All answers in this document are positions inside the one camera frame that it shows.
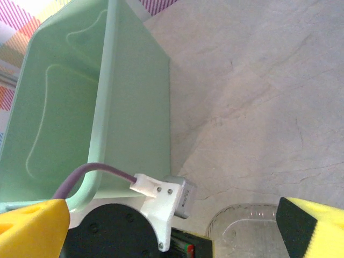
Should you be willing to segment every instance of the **pink striped cloth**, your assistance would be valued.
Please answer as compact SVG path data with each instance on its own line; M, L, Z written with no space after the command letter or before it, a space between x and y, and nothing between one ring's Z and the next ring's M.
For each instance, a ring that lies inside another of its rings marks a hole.
M169 7L178 0L139 0L146 10L152 15L156 15L163 9Z

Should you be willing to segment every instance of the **screw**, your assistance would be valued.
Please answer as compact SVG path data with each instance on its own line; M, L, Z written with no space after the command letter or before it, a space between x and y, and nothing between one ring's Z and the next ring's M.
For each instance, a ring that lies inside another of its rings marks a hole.
M95 234L99 231L99 227L98 227L98 224L97 223L92 223L90 226L89 226L89 230L91 231L91 233Z
M129 223L131 223L131 222L133 222L134 221L134 216L133 216L133 214L127 214L126 216L125 216L125 219L129 222Z

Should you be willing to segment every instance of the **white connector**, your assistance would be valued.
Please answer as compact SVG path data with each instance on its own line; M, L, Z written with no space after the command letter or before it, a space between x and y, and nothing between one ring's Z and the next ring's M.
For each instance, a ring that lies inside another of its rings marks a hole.
M152 224L159 250L166 252L170 248L172 217L181 199L182 186L144 174L135 177L137 181L130 185L130 189L147 196L140 212Z

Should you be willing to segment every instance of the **marble floor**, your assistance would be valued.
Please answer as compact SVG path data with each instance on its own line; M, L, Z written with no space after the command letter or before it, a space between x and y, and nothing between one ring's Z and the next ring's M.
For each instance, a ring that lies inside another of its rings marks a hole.
M171 57L173 174L204 233L236 203L344 208L342 0L180 0L145 22Z

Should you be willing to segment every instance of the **purple cable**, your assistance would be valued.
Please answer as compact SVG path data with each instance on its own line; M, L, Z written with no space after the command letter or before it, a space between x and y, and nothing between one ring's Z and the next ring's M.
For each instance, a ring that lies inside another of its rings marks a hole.
M102 170L105 172L112 173L116 176L119 176L131 183L136 183L136 177L131 176L117 168L112 166L102 164L102 163L87 163L81 165L77 169L75 169L67 178L66 180L60 185L60 187L55 192L52 199L66 199L72 188L75 186L76 182L82 177L84 174L94 170Z

